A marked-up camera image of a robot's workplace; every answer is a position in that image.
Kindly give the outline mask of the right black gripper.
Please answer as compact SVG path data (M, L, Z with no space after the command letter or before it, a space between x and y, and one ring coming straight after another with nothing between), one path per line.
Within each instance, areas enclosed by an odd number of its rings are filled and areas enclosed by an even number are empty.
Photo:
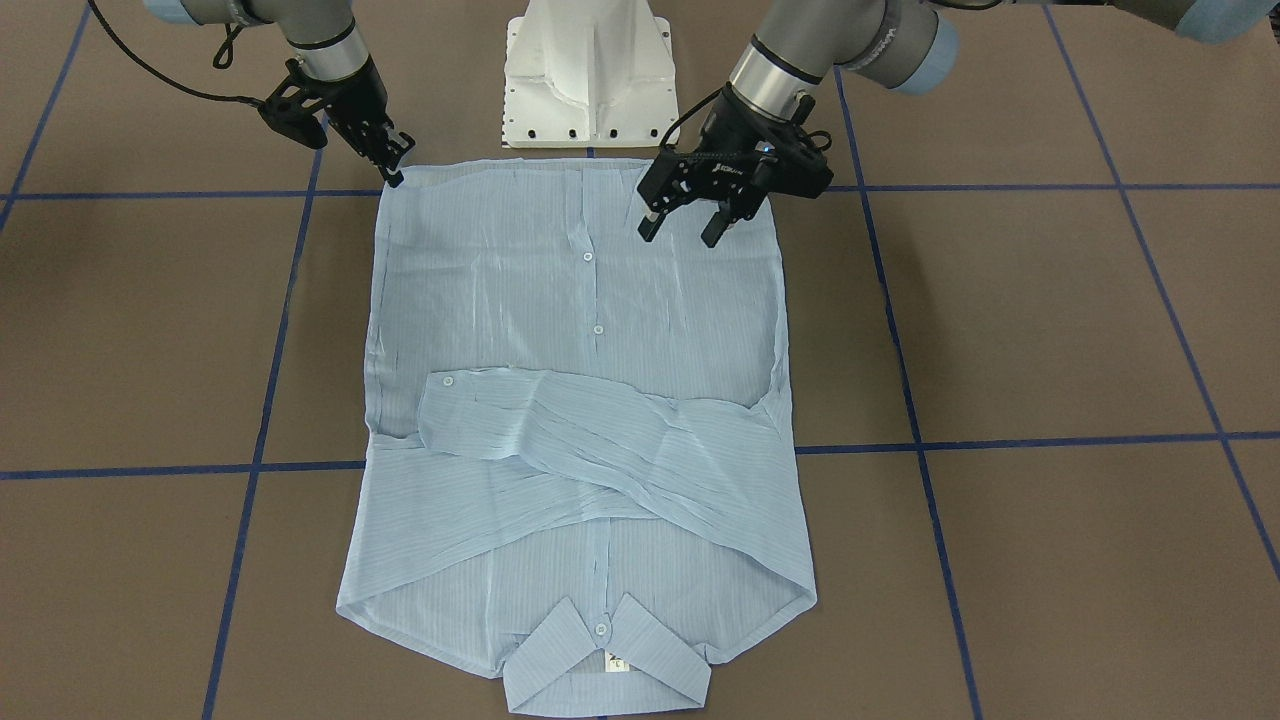
M387 91L376 63L369 58L351 77L319 81L317 87L338 135L370 161L392 188L399 187L404 181L401 164L416 141L406 132L388 129Z

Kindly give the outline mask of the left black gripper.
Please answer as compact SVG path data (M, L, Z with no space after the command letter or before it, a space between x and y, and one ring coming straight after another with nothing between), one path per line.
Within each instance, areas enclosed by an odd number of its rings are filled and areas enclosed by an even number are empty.
M777 120L724 85L676 119L640 181L645 213L637 232L643 241L653 242L672 211L698 200L717 202L701 231L708 249L718 245L740 215L755 214L771 195L753 183L756 145L778 142L788 126L806 131L803 124L817 104L806 91L795 99L795 109Z

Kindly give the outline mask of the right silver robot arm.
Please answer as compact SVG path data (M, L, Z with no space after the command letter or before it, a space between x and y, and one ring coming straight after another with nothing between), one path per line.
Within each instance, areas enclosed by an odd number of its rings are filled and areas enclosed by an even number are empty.
M329 126L370 161L390 187L415 146L387 111L387 91L348 1L147 1L157 18L193 26L278 26L293 53L285 78L264 100L250 100L264 123L308 149L326 146Z

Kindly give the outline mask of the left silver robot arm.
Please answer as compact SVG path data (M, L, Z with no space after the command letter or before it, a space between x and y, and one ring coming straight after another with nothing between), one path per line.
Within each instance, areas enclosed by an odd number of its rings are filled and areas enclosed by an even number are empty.
M835 69L906 95L927 94L951 72L957 31L942 1L776 1L726 83L698 104L707 113L698 146L671 135L637 184L639 234L657 237L667 217L691 202L716 211L701 232L718 245L774 193L817 199L833 174L829 136L805 129L817 91Z

